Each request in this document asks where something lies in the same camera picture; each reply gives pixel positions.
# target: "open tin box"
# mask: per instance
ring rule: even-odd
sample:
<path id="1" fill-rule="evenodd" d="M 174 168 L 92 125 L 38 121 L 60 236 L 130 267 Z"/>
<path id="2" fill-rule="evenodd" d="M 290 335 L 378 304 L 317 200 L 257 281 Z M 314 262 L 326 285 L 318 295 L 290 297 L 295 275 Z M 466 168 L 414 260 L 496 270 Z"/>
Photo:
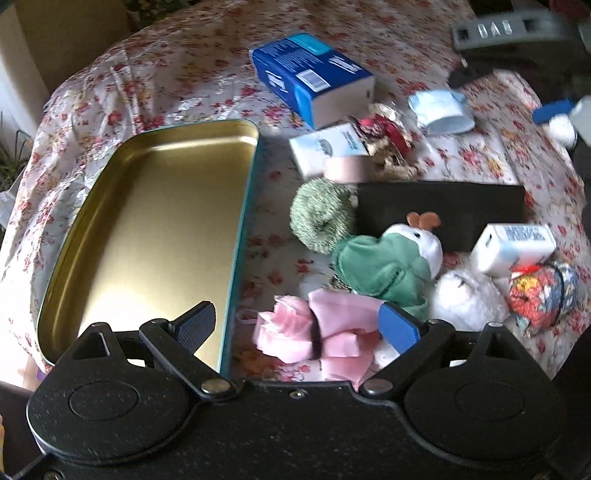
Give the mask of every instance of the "open tin box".
<path id="1" fill-rule="evenodd" d="M 117 149 L 70 230 L 37 323 L 54 364 L 94 322 L 137 330 L 202 300 L 216 328 L 196 356 L 227 375 L 256 126 L 225 120 L 145 132 Z"/>

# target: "wall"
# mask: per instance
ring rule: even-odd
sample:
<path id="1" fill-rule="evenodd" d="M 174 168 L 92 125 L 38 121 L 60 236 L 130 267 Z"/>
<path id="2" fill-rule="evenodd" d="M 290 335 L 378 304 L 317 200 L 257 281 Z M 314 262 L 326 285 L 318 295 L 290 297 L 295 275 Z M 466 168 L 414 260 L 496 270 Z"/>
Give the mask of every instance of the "wall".
<path id="1" fill-rule="evenodd" d="M 50 92 L 129 36 L 124 0 L 15 0 L 22 30 Z"/>
<path id="2" fill-rule="evenodd" d="M 0 135 L 4 142 L 14 142 L 17 128 L 35 135 L 48 98 L 12 5 L 0 14 Z"/>

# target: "floral bedspread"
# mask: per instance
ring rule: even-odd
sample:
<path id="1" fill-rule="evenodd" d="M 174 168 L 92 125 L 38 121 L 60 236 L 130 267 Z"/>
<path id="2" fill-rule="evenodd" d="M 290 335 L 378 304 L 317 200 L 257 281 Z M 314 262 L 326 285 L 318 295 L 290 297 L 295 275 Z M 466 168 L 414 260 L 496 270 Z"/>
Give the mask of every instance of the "floral bedspread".
<path id="1" fill-rule="evenodd" d="M 327 258 L 308 252 L 289 229 L 300 180 L 287 140 L 308 129 L 257 81 L 248 50 L 307 31 L 371 69 L 379 95 L 404 106 L 415 91 L 445 84 L 458 61 L 449 25 L 471 15 L 463 0 L 203 0 L 112 47 L 56 90 L 38 131 L 0 252 L 0 328 L 43 367 L 35 322 L 50 274 L 76 213 L 119 145 L 164 125 L 248 118 L 261 129 L 264 166 L 234 356 L 247 374 L 317 378 L 314 362 L 283 365 L 248 339 L 248 320 L 271 309 L 274 295 L 306 294 L 331 275 Z M 551 225 L 557 258 L 572 262 L 582 282 L 574 313 L 522 340 L 552 376 L 590 323 L 582 186 L 566 152 L 532 124 L 537 98 L 519 77 L 498 73 L 464 92 L 477 119 L 472 132 L 427 139 L 414 129 L 422 178 L 520 182 L 531 220 Z M 447 255 L 445 265 L 463 260 Z"/>

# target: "blue label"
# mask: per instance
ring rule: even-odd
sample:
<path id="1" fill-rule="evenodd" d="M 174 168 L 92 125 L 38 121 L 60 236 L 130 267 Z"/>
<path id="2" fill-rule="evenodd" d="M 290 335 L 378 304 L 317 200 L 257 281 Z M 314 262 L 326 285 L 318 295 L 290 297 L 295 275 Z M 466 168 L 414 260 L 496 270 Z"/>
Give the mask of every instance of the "blue label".
<path id="1" fill-rule="evenodd" d="M 332 50 L 332 48 L 330 48 L 328 45 L 322 43 L 320 40 L 315 39 L 307 33 L 298 33 L 297 35 L 289 37 L 289 39 L 296 45 L 305 48 L 314 55 L 324 55 L 325 53 Z"/>

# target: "white tissue package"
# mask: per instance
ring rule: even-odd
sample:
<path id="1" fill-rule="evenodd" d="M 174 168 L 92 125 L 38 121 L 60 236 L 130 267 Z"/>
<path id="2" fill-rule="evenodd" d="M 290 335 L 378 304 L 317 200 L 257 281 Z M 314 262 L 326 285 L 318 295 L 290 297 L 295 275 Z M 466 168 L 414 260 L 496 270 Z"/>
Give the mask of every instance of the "white tissue package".
<path id="1" fill-rule="evenodd" d="M 445 320 L 461 332 L 480 332 L 488 322 L 502 322 L 507 315 L 503 295 L 480 272 L 451 270 L 433 290 L 429 318 Z"/>
<path id="2" fill-rule="evenodd" d="M 304 181 L 323 176 L 327 158 L 368 155 L 351 124 L 336 125 L 292 138 L 290 146 Z"/>
<path id="3" fill-rule="evenodd" d="M 548 225 L 490 223 L 474 245 L 470 263 L 491 277 L 509 277 L 514 268 L 541 264 L 554 250 Z"/>

